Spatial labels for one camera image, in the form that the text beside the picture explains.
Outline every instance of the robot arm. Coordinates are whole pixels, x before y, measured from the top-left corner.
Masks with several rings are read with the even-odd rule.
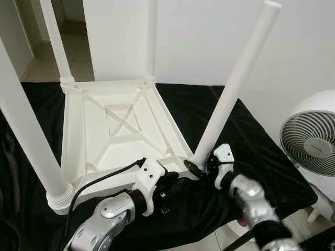
[[[152,159],[146,159],[137,172],[136,182],[130,192],[102,200],[93,215],[74,233],[64,250],[105,251],[113,239],[136,215],[153,213],[153,192],[166,170]]]
[[[262,186],[255,180],[233,171],[233,157],[228,144],[214,150],[208,171],[215,173],[217,189],[227,189],[242,210],[243,217],[261,251],[300,251],[291,232],[283,225],[265,198]]]

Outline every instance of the fan grille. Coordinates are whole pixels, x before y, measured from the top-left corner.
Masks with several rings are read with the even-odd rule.
[[[335,176],[334,113],[306,112],[291,117],[282,128],[281,141],[288,155],[302,167],[317,174]],[[306,149],[306,141],[323,142],[322,146],[327,147],[326,154],[313,156]]]

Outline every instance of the floor tile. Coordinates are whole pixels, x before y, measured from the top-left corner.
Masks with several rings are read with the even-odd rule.
[[[88,44],[79,44],[75,52],[75,60],[91,61],[91,52]]]
[[[304,239],[308,239],[316,234],[319,234],[326,229],[334,226],[334,223],[328,221],[325,217],[320,215],[314,222],[307,222],[307,217],[311,213],[312,208],[301,209],[294,214],[290,215],[290,218],[297,226],[299,231],[301,232]]]
[[[199,242],[165,249],[165,251],[220,251],[219,244],[217,242],[215,233],[211,233],[206,238],[203,238]]]
[[[34,49],[35,57],[39,60],[54,60],[50,42],[40,42]]]
[[[67,20],[60,28],[62,34],[70,34],[76,36],[87,36],[86,23]]]
[[[292,232],[293,235],[293,239],[297,242],[303,242],[304,241],[304,237],[302,235],[302,233],[300,232],[300,229],[294,224],[293,220],[291,219],[291,217],[287,217],[283,220],[284,225],[290,229],[290,231]]]
[[[59,81],[59,71],[57,64],[53,60],[35,60],[27,73],[21,78],[23,82],[57,82]]]
[[[74,35],[62,35],[62,41],[70,66],[72,65],[75,57],[80,56],[80,53],[83,51],[83,50],[79,51],[79,48],[82,48],[83,44],[86,44],[86,48],[89,50],[88,40],[86,37],[74,36]]]
[[[230,229],[228,225],[224,225],[215,230],[220,250],[228,247],[231,243],[238,239],[238,236]],[[236,251],[258,251],[258,247],[252,241],[249,241],[236,249]]]
[[[71,72],[78,82],[94,81],[93,67],[90,60],[75,59],[71,66]]]

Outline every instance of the black cloth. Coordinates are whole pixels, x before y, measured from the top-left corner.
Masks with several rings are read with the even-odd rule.
[[[60,85],[24,83],[23,87],[60,163],[64,115],[64,94]],[[157,88],[194,151],[223,87],[157,84]],[[13,137],[3,118],[0,118],[0,129],[1,141],[6,133]],[[266,197],[280,217],[316,201],[317,197],[305,179],[240,100],[217,145],[221,143],[230,144],[236,160],[234,168],[263,185]],[[0,206],[3,208],[2,219],[10,224],[0,221],[0,241],[11,243],[8,250],[17,250],[17,246],[21,250],[56,250],[65,217],[56,215],[48,207],[45,191],[16,140],[13,154],[19,169],[20,211],[14,213],[11,210],[15,186],[10,185],[11,171],[3,151],[1,148],[0,199],[3,201],[0,200]],[[100,199],[92,199],[77,207],[73,212],[71,234],[93,213]],[[148,218],[137,218],[116,238],[113,250],[158,250],[195,242],[240,217],[240,211],[224,191],[186,178],[171,187],[164,203],[170,209],[166,216],[155,211]]]

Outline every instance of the black cable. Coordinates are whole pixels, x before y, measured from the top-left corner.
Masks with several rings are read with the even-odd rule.
[[[70,228],[70,221],[71,221],[71,213],[73,211],[73,207],[74,207],[74,204],[75,204],[75,201],[77,200],[79,194],[85,190],[87,187],[90,187],[91,185],[94,185],[104,179],[107,179],[107,178],[110,178],[114,175],[117,175],[117,174],[120,174],[128,169],[131,169],[132,167],[138,165],[139,167],[141,167],[144,163],[144,161],[146,161],[146,158],[143,158],[143,159],[140,159],[140,160],[137,160],[135,161],[134,163],[130,164],[129,166],[126,166],[120,170],[117,170],[113,173],[110,173],[110,174],[107,174],[99,179],[96,179],[96,180],[93,180],[89,183],[87,183],[85,186],[83,186],[81,189],[78,190],[78,192],[75,193],[75,195],[73,196],[73,199],[71,201],[71,204],[69,206],[69,211],[68,211],[68,216],[66,217],[66,224],[65,224],[65,229],[64,229],[64,233],[63,233],[63,236],[61,237],[61,245],[60,245],[60,250],[63,250],[67,244],[67,241],[68,241],[68,234],[69,234],[69,228]]]

